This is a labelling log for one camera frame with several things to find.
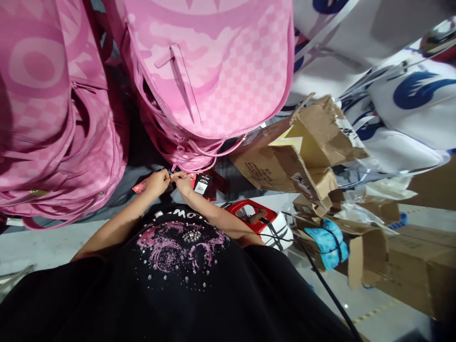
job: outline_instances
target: pink graphic print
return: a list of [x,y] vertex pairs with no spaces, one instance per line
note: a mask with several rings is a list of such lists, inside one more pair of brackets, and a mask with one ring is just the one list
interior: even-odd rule
[[[155,270],[171,273],[179,267],[186,267],[196,272],[204,269],[205,266],[212,266],[216,247],[224,248],[224,245],[229,242],[229,237],[216,228],[214,228],[216,236],[205,234],[204,231],[210,229],[197,224],[186,226],[184,223],[176,221],[157,226],[151,224],[142,233],[136,244],[142,253],[149,253],[145,262]],[[173,238],[173,236],[182,237],[189,230],[201,232],[198,241],[191,243]]]

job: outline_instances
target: hang tag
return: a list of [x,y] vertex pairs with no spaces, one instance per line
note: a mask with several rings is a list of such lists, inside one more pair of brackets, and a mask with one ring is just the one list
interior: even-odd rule
[[195,192],[200,194],[200,195],[204,195],[204,193],[206,192],[206,189],[208,188],[210,182],[212,180],[212,177],[211,176],[208,176],[204,173],[200,173],[198,175],[198,180],[196,182],[196,185],[195,185]]

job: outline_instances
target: hand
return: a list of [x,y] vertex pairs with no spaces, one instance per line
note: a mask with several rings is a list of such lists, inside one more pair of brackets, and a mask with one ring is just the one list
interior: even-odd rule
[[190,176],[185,172],[176,172],[171,175],[171,179],[176,183],[177,189],[184,199],[188,198],[188,196],[190,196],[190,194],[193,192],[193,189],[191,188]]
[[146,189],[143,194],[154,200],[165,192],[171,182],[167,169],[154,172],[146,181]]

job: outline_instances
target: yellow tape line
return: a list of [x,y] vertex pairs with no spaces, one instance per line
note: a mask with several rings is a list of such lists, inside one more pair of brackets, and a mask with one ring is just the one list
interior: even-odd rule
[[416,213],[416,212],[419,212],[419,211],[422,211],[422,210],[425,210],[425,209],[427,209],[427,207],[423,207],[421,209],[416,209],[416,210],[411,210],[411,211],[406,211],[406,213],[408,215],[410,215],[410,214],[413,214],[413,213]]
[[379,308],[377,308],[377,309],[375,309],[375,310],[372,310],[371,312],[369,312],[369,313],[367,313],[367,314],[364,314],[364,315],[358,317],[357,319],[352,320],[352,322],[353,322],[354,324],[356,324],[356,323],[359,323],[359,322],[361,322],[361,321],[364,321],[365,319],[368,319],[369,317],[372,317],[373,315],[378,314],[380,311],[383,311],[383,310],[386,310],[386,309],[388,309],[388,308],[391,308],[392,306],[396,305],[396,303],[398,303],[398,302],[399,302],[399,301],[398,301],[397,299],[395,299],[395,300],[392,301],[391,303],[388,303],[388,304],[386,304],[386,305],[383,305],[383,306],[381,306],[381,307],[379,307]]

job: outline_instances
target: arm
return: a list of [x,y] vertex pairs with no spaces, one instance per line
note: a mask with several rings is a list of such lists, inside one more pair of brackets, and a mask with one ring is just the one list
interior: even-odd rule
[[185,202],[195,211],[200,213],[209,224],[225,232],[230,238],[236,240],[242,247],[248,245],[265,245],[260,237],[255,234],[244,222],[233,214],[207,201],[191,188],[190,177],[184,172],[171,175]]
[[71,259],[75,261],[93,253],[109,250],[123,243],[149,206],[165,192],[171,179],[166,169],[147,179],[145,191],[121,212],[106,222]]

